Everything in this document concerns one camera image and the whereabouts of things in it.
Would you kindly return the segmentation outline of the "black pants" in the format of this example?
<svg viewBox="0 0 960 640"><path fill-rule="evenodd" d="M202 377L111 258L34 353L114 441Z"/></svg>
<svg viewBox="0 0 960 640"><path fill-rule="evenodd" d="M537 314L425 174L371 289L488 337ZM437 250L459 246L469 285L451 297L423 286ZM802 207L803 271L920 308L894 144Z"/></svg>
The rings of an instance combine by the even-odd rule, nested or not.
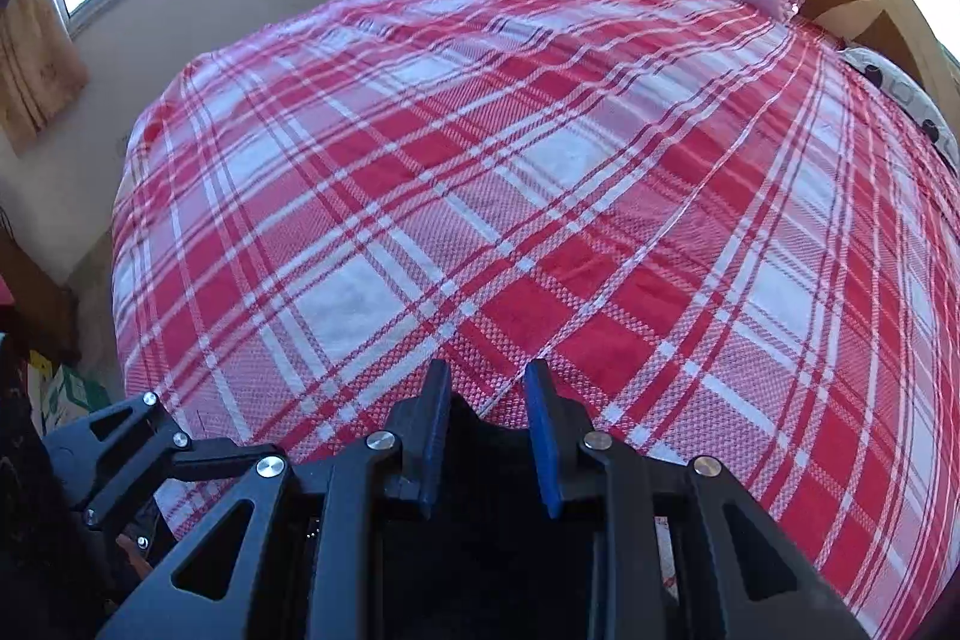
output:
<svg viewBox="0 0 960 640"><path fill-rule="evenodd" d="M553 518L527 432L451 399L436 502L371 513L376 638L586 638L592 516Z"/></svg>

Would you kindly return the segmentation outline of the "brown wooden furniture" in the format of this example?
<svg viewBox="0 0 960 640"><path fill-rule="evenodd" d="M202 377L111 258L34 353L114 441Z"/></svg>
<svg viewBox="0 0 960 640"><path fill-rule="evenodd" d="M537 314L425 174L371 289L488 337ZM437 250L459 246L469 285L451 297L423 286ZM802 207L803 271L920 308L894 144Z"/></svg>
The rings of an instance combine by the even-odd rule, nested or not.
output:
<svg viewBox="0 0 960 640"><path fill-rule="evenodd" d="M2 325L11 326L29 349L52 364L80 359L76 298L52 278L2 230Z"/></svg>

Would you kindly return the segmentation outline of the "red white plaid bedspread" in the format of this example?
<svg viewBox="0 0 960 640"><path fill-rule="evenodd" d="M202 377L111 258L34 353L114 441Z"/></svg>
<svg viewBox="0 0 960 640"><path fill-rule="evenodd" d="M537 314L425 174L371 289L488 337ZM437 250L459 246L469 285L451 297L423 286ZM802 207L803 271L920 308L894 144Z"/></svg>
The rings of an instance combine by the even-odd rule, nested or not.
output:
<svg viewBox="0 0 960 640"><path fill-rule="evenodd" d="M958 564L958 182L835 42L734 0L332 0L133 125L128 393L299 461L435 357L717 456L875 638Z"/></svg>

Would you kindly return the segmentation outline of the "beige curtain far left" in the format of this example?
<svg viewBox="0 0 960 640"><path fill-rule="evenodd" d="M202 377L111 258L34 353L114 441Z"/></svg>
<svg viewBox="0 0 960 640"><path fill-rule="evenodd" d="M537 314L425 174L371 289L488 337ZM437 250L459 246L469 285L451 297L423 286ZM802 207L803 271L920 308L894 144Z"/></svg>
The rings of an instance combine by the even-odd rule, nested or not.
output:
<svg viewBox="0 0 960 640"><path fill-rule="evenodd" d="M2 11L2 131L16 156L75 103L88 80L55 0L8 0Z"/></svg>

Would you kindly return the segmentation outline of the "white pillow with black dots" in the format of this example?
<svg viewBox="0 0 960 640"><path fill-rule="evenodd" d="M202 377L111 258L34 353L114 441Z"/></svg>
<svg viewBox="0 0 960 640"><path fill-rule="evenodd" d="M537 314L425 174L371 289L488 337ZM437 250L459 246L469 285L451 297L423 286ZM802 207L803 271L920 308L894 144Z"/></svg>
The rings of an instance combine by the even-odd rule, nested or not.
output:
<svg viewBox="0 0 960 640"><path fill-rule="evenodd" d="M885 96L893 99L928 138L940 158L949 164L953 172L958 172L957 138L950 130L946 117L918 81L914 81L892 60L867 47L843 47L839 57L884 92Z"/></svg>

